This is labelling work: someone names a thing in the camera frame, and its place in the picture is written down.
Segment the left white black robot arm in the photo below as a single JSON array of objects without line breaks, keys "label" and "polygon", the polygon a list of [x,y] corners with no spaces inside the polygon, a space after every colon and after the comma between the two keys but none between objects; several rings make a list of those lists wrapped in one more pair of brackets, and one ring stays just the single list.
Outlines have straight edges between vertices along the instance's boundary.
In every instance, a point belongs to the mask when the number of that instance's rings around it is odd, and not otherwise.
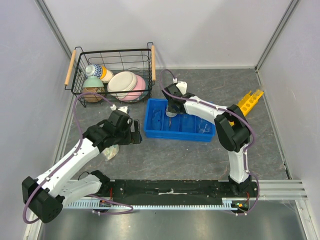
[{"label": "left white black robot arm", "polygon": [[114,145],[140,144],[140,122],[132,119],[127,107],[113,110],[108,119],[90,126],[79,141],[54,166],[36,178],[26,177],[21,184],[23,221],[46,224],[54,220],[69,203],[85,196],[106,196],[109,178],[95,170],[82,180],[68,181],[89,161]]}]

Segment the blue plastic divided bin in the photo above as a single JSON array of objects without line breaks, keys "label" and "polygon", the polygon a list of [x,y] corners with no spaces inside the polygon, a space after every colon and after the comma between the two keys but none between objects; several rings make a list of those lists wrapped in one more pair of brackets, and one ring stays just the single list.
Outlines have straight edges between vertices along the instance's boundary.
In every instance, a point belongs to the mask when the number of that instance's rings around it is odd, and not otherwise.
[{"label": "blue plastic divided bin", "polygon": [[[212,124],[210,134],[199,134],[198,124],[206,121],[198,116],[189,114],[178,114],[172,117],[171,130],[169,130],[169,117],[166,115],[168,101],[166,99],[150,98],[147,101],[144,119],[144,133],[148,138],[169,139],[194,142],[211,142],[216,135],[215,125]],[[162,130],[153,130],[151,126],[152,114],[155,109],[162,109]]]}]

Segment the clear glass beaker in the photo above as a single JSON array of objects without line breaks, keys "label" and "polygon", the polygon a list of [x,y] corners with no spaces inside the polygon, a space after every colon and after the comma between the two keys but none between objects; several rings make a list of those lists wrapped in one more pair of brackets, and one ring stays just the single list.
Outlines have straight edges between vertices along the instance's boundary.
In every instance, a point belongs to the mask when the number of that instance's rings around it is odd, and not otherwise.
[{"label": "clear glass beaker", "polygon": [[210,134],[213,129],[213,124],[207,121],[200,121],[197,127],[199,134]]}]

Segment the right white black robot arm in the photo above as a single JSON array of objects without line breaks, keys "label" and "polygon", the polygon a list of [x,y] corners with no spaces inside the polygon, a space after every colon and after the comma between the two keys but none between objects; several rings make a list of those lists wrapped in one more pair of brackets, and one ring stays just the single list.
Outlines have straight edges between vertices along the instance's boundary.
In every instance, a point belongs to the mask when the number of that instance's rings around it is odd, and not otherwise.
[{"label": "right white black robot arm", "polygon": [[204,101],[186,92],[186,84],[172,83],[162,90],[167,99],[166,114],[169,117],[188,114],[214,124],[219,143],[228,153],[229,191],[233,196],[240,197],[247,191],[252,180],[247,154],[251,138],[250,126],[237,105],[226,107]]}]

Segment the yellow test tube rack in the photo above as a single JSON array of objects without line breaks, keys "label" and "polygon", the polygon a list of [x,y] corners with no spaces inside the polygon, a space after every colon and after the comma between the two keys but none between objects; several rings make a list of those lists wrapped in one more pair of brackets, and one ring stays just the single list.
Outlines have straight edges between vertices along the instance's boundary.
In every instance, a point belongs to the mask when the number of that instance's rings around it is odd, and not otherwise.
[{"label": "yellow test tube rack", "polygon": [[240,108],[243,115],[246,117],[248,113],[258,103],[259,99],[264,95],[264,92],[257,89],[255,92],[249,91],[238,103],[237,106]]}]

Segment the small glass reagent bottle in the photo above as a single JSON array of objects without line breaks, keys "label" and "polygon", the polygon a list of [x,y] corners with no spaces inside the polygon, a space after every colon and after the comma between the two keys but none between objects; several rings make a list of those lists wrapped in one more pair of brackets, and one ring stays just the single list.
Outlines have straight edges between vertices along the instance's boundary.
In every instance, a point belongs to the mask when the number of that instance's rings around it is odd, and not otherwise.
[{"label": "small glass reagent bottle", "polygon": [[102,154],[105,157],[105,161],[108,162],[111,159],[113,159],[118,154],[118,152],[119,152],[119,146],[116,144],[104,149]]}]

